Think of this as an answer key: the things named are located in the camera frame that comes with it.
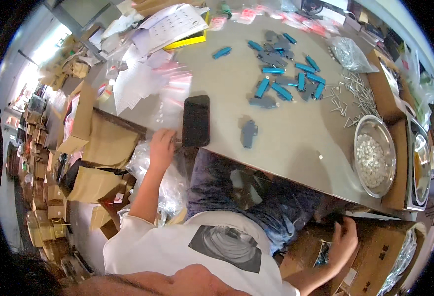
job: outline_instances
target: person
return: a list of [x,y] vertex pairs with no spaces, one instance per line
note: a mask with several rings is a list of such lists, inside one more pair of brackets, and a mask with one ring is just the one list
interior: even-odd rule
[[320,194],[276,180],[247,211],[230,198],[238,166],[205,149],[197,153],[182,225],[154,225],[161,180],[173,160],[175,131],[150,142],[150,165],[123,218],[103,248],[106,275],[64,290],[67,295],[308,295],[338,274],[358,243],[355,222],[335,225],[329,262],[281,279],[272,254],[311,218]]

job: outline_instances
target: gray table surface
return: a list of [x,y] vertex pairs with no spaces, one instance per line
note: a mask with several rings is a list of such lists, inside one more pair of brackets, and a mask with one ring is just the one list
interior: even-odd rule
[[[379,198],[370,197],[362,188],[351,167],[355,127],[344,128],[348,117],[360,114],[352,105],[353,95],[342,88],[340,99],[348,104],[347,117],[334,109],[330,99],[305,102],[293,87],[294,102],[281,101],[273,90],[267,94],[280,102],[273,110],[264,110],[248,103],[256,84],[264,78],[256,52],[248,47],[253,40],[263,44],[266,30],[286,32],[297,40],[292,45],[295,62],[305,63],[310,55],[319,65],[319,76],[327,85],[343,81],[341,65],[329,56],[325,40],[316,35],[282,24],[280,20],[257,17],[250,25],[228,22],[221,31],[209,31],[207,40],[177,50],[177,60],[192,71],[191,96],[210,97],[210,144],[205,148],[240,163],[270,172],[321,192],[373,210],[409,219],[408,213],[397,212],[381,205]],[[212,54],[231,46],[232,52],[218,60]],[[285,76],[295,77],[294,63],[288,61]],[[105,67],[92,80],[100,86],[105,80]],[[98,107],[116,115],[113,96]],[[151,129],[158,129],[154,119],[158,99],[150,96],[138,102],[133,110],[126,109],[120,117]],[[243,148],[241,128],[248,120],[259,127],[251,149]]]

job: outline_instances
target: yellow box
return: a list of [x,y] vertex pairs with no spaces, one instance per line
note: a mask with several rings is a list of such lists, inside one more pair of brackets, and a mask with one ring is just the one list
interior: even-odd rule
[[[209,24],[209,12],[206,12],[205,20],[206,20],[206,23]],[[191,36],[188,36],[184,39],[178,40],[174,43],[171,43],[171,44],[163,47],[163,49],[164,50],[170,50],[170,49],[178,48],[178,47],[185,46],[185,45],[205,42],[206,38],[207,38],[207,29],[205,29],[204,31],[192,34]]]

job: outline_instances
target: black phone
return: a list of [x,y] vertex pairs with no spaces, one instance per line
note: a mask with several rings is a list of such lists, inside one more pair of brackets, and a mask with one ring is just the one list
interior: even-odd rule
[[186,98],[182,123],[182,145],[202,147],[210,142],[210,99],[207,95]]

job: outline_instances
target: dark hair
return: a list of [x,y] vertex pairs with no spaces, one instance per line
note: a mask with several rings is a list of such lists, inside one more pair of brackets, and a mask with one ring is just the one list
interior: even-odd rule
[[30,253],[14,253],[12,259],[18,277],[24,279],[25,292],[28,295],[58,296],[61,294],[62,286],[57,276],[62,271],[58,266]]

